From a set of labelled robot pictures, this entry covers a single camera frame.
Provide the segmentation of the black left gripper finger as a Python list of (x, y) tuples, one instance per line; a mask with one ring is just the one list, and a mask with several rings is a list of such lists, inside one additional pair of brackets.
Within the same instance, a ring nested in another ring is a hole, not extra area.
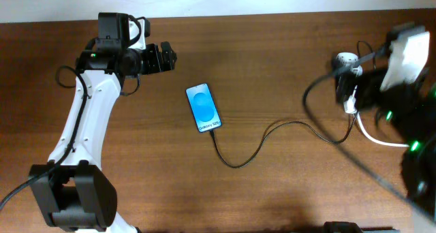
[(162, 54), (162, 67), (161, 70), (163, 72), (174, 70), (176, 63), (176, 55), (175, 54)]
[(177, 55), (175, 51), (172, 49), (169, 42), (162, 42), (161, 43), (161, 55), (164, 61), (176, 61)]

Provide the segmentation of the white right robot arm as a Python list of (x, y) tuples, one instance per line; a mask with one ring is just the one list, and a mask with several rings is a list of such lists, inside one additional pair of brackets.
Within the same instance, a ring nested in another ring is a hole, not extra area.
[(407, 198), (435, 220), (435, 89), (420, 92), (428, 71), (385, 91), (380, 89), (385, 67), (360, 76), (344, 73), (335, 78), (335, 95), (338, 104), (355, 97), (359, 111), (376, 108), (375, 122), (384, 117), (393, 126), (407, 145), (401, 161)]

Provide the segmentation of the blue Galaxy smartphone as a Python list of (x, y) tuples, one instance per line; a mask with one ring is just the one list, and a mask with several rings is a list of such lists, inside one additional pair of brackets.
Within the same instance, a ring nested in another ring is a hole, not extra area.
[(215, 106), (211, 90), (206, 83), (186, 89), (187, 99), (200, 133), (221, 127), (221, 118)]

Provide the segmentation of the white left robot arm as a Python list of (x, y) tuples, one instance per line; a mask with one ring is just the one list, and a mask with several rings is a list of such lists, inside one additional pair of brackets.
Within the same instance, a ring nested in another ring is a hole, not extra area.
[(98, 15), (98, 35), (71, 71), (75, 96), (63, 133), (46, 164), (34, 164), (30, 188), (46, 224), (66, 232), (139, 232), (117, 211), (115, 187), (102, 172), (108, 121), (125, 79), (173, 70), (169, 42), (147, 44), (145, 17)]

